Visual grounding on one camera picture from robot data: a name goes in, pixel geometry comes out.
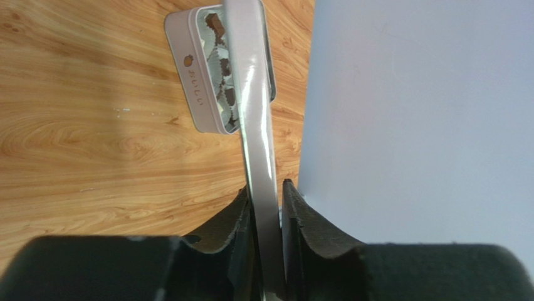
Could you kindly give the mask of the pink square chocolate tin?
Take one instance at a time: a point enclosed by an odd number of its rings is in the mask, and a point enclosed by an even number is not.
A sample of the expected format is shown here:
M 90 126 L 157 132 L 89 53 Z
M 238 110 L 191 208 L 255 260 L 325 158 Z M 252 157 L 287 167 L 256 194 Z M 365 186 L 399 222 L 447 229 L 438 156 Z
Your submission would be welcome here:
M 222 4 L 173 12 L 164 20 L 164 31 L 196 129 L 204 133 L 231 135 L 239 130 L 238 103 L 230 107 L 225 89 L 234 88 L 234 75 L 224 77 L 219 60 L 231 66 L 229 33 L 217 38 L 205 18 L 217 13 L 225 28 Z

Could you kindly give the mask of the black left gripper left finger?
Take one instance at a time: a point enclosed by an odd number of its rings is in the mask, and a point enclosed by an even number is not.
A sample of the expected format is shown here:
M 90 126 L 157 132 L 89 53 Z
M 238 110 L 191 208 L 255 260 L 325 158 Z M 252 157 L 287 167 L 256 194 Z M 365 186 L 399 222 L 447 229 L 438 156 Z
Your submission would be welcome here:
M 259 300 L 245 189 L 184 236 L 40 236 L 1 276 L 2 300 Z

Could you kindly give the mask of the silver square tin lid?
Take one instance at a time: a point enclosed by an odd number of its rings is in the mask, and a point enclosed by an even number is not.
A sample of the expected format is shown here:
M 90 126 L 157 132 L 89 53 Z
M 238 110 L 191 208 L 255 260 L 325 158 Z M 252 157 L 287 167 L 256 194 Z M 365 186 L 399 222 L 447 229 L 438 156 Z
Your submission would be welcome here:
M 263 300 L 286 298 L 271 101 L 276 83 L 262 1 L 223 1 Z

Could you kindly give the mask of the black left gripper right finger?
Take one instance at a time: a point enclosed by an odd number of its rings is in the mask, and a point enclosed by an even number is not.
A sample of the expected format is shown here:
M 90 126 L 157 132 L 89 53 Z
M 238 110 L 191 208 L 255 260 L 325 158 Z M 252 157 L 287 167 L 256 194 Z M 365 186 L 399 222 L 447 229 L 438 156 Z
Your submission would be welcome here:
M 366 244 L 283 183 L 288 300 L 532 300 L 533 283 L 506 248 L 481 244 Z

